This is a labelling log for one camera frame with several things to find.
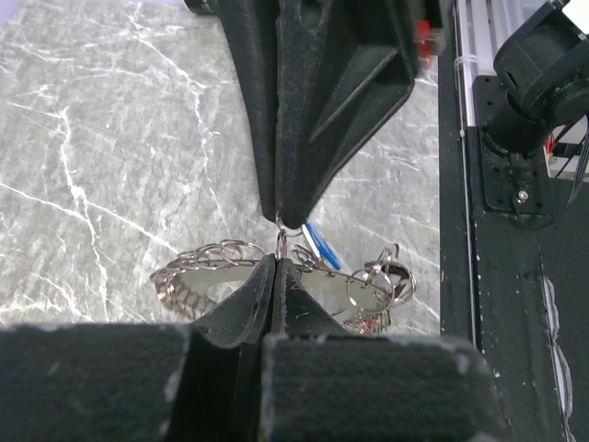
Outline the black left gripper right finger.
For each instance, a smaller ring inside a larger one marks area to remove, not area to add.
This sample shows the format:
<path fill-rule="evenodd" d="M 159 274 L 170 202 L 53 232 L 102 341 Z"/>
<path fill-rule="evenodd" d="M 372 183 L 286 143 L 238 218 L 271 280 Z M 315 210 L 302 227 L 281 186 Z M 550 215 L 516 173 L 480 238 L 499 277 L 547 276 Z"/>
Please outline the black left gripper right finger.
<path fill-rule="evenodd" d="M 294 331 L 273 310 L 263 441 L 507 441 L 491 369 L 468 341 Z"/>

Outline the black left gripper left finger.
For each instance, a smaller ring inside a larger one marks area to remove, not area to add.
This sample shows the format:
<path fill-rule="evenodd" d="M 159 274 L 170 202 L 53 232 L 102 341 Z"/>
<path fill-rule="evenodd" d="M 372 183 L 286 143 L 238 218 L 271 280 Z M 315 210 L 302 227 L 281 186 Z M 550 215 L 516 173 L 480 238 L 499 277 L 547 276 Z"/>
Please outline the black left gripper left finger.
<path fill-rule="evenodd" d="M 5 441 L 255 441 L 276 260 L 193 323 L 1 330 Z"/>

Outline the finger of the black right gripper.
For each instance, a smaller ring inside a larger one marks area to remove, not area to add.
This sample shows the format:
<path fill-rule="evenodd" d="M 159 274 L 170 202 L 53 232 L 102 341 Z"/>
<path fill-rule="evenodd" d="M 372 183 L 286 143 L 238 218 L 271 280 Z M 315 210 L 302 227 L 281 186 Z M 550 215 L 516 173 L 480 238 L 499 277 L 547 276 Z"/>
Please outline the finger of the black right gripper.
<path fill-rule="evenodd" d="M 272 222 L 276 218 L 278 13 L 278 3 L 270 0 L 220 1 L 217 9 L 248 115 L 261 211 Z"/>
<path fill-rule="evenodd" d="M 275 204 L 289 228 L 405 103 L 419 73 L 407 1 L 282 1 Z"/>

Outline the blue tagged key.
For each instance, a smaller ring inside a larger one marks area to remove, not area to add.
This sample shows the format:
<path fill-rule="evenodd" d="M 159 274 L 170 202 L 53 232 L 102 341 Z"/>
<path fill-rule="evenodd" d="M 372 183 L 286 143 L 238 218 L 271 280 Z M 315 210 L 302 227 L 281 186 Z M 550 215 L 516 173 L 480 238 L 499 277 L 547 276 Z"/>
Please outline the blue tagged key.
<path fill-rule="evenodd" d="M 335 251 L 317 230 L 309 222 L 305 222 L 302 225 L 302 231 L 315 256 L 326 262 L 332 269 L 339 271 L 341 263 Z"/>

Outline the black key tag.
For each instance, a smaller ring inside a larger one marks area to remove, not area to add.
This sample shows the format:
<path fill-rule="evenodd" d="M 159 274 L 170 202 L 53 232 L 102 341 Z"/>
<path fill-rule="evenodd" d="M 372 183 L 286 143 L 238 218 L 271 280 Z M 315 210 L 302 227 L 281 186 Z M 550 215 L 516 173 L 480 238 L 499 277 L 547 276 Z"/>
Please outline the black key tag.
<path fill-rule="evenodd" d="M 398 262 L 388 263 L 384 265 L 383 270 L 394 286 L 413 285 L 413 275 L 403 264 Z"/>

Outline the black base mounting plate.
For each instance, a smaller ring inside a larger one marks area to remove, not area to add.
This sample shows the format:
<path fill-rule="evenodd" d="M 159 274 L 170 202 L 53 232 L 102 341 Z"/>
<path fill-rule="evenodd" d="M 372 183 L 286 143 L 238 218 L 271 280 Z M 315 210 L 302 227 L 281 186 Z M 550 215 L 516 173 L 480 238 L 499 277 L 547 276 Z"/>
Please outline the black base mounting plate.
<path fill-rule="evenodd" d="M 588 39 L 588 5 L 562 1 Z M 482 129 L 504 88 L 473 83 L 461 128 L 455 1 L 439 61 L 441 331 L 485 358 L 512 441 L 588 437 L 588 112 L 531 156 Z"/>

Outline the aluminium rail frame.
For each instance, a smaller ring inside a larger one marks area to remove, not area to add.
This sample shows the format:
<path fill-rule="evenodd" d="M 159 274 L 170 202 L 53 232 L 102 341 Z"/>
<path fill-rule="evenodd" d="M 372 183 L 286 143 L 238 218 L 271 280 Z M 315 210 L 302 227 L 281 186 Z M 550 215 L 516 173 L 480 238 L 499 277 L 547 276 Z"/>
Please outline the aluminium rail frame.
<path fill-rule="evenodd" d="M 520 1 L 455 1 L 457 55 L 456 85 L 461 100 L 461 128 L 476 123 L 473 83 L 477 76 L 494 75 L 499 48 L 525 21 Z"/>

